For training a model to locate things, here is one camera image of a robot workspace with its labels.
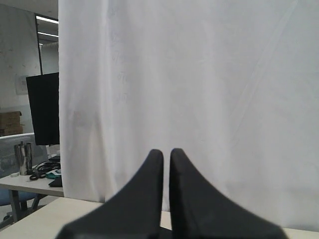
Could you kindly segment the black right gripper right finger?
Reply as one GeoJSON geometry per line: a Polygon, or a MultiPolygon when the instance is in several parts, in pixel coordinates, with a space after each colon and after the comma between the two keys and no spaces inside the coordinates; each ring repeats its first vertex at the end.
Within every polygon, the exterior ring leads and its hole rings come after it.
{"type": "Polygon", "coordinates": [[[283,229],[228,199],[186,153],[170,154],[169,206],[174,239],[285,239],[283,229]]]}

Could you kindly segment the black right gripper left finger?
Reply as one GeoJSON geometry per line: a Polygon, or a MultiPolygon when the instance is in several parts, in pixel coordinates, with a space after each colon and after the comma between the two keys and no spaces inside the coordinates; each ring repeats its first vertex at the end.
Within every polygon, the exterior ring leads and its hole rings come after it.
{"type": "Polygon", "coordinates": [[[58,239],[159,239],[163,153],[152,149],[132,179],[112,198],[67,223],[58,239]]]}

